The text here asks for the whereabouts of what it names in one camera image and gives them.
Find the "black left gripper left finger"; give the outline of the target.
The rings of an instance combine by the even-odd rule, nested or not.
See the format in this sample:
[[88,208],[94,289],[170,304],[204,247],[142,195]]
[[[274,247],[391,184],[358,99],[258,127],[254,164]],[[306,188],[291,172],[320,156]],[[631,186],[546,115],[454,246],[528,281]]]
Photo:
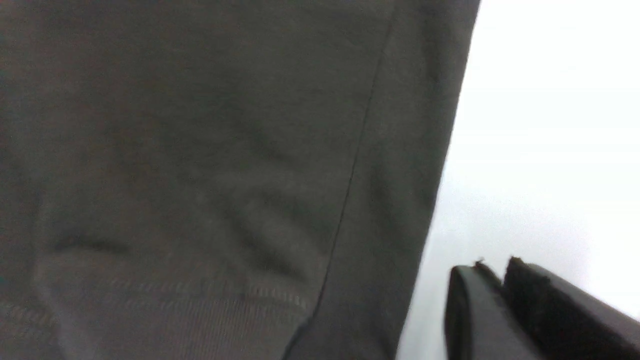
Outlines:
[[450,271],[444,335],[449,360],[544,360],[519,326],[502,282],[482,261]]

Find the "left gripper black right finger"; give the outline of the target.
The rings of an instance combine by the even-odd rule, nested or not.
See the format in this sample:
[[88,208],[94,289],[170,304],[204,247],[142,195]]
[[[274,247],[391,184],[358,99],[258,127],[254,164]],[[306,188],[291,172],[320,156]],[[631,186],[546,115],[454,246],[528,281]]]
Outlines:
[[637,360],[639,322],[564,278],[512,257],[503,294],[549,360]]

